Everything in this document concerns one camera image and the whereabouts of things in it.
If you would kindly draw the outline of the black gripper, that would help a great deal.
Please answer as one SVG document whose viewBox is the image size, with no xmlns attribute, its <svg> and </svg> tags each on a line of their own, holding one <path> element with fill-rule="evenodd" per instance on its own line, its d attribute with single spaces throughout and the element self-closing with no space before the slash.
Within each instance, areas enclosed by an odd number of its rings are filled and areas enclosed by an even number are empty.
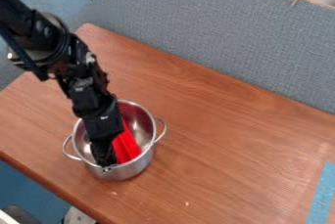
<svg viewBox="0 0 335 224">
<path fill-rule="evenodd" d="M 72 95 L 72 110 L 82 120 L 89 150 L 100 167 L 116 163 L 112 139 L 124 131 L 117 99 L 113 94 L 99 99 L 88 95 Z"/>
</svg>

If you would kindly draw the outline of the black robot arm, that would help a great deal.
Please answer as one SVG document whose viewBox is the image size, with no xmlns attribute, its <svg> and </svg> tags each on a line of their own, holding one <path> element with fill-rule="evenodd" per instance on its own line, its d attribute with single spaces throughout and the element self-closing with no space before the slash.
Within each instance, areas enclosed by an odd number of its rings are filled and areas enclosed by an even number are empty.
<svg viewBox="0 0 335 224">
<path fill-rule="evenodd" d="M 96 164 L 115 164 L 112 141 L 124 131 L 117 98 L 108 92 L 107 73 L 81 39 L 58 17 L 29 8 L 21 0 L 0 0 L 0 36 L 11 64 L 41 81 L 53 79 L 72 101 Z"/>
</svg>

